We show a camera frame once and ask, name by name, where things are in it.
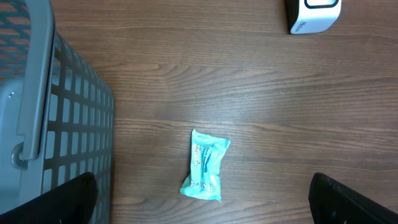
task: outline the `white device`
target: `white device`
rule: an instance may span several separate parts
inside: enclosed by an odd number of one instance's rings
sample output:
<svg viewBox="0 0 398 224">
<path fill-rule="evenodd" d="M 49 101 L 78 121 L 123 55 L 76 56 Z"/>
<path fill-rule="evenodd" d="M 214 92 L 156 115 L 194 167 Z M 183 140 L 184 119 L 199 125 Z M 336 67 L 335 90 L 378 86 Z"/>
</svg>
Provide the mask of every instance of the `white device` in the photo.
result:
<svg viewBox="0 0 398 224">
<path fill-rule="evenodd" d="M 290 33 L 323 32 L 333 25 L 340 11 L 341 0 L 287 0 Z"/>
</svg>

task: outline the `gray plastic basket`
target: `gray plastic basket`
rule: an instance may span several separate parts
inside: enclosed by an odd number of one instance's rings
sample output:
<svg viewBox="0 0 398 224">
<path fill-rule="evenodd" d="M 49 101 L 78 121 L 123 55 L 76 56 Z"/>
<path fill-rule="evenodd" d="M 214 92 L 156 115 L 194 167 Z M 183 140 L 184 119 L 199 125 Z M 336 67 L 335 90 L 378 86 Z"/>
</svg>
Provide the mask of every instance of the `gray plastic basket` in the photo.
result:
<svg viewBox="0 0 398 224">
<path fill-rule="evenodd" d="M 114 100 L 55 31 L 49 0 L 0 0 L 0 214 L 84 172 L 109 223 Z"/>
</svg>

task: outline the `tissue packet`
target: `tissue packet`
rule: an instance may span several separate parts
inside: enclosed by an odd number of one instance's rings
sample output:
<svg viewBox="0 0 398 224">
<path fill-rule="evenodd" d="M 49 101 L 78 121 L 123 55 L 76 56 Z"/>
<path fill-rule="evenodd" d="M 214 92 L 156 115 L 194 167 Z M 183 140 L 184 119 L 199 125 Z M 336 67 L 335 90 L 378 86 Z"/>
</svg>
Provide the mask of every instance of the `tissue packet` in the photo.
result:
<svg viewBox="0 0 398 224">
<path fill-rule="evenodd" d="M 230 143 L 229 139 L 192 131 L 191 173 L 181 186 L 181 194 L 221 201 L 220 165 Z"/>
</svg>

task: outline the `wood floor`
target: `wood floor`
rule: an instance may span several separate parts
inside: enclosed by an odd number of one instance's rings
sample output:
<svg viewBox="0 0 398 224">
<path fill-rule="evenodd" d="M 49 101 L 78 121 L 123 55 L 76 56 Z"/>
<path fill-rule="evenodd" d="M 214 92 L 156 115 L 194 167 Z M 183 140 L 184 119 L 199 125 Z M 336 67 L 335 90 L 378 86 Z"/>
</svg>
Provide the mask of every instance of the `wood floor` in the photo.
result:
<svg viewBox="0 0 398 224">
<path fill-rule="evenodd" d="M 288 35 L 283 0 L 53 0 L 116 99 L 111 223 L 312 223 L 315 172 L 398 212 L 398 1 Z M 229 138 L 223 202 L 179 194 L 190 134 Z"/>
</svg>

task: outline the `black object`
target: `black object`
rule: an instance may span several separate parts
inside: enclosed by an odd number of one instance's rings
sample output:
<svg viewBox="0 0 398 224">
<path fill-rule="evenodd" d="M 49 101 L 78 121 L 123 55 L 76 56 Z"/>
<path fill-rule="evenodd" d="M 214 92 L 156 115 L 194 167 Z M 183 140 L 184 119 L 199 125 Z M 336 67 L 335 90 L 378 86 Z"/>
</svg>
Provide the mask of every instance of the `black object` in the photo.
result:
<svg viewBox="0 0 398 224">
<path fill-rule="evenodd" d="M 86 224 L 93 214 L 97 194 L 95 177 L 86 172 L 0 215 L 0 223 Z"/>
<path fill-rule="evenodd" d="M 313 176 L 308 199 L 315 224 L 398 223 L 398 214 L 325 174 Z"/>
</svg>

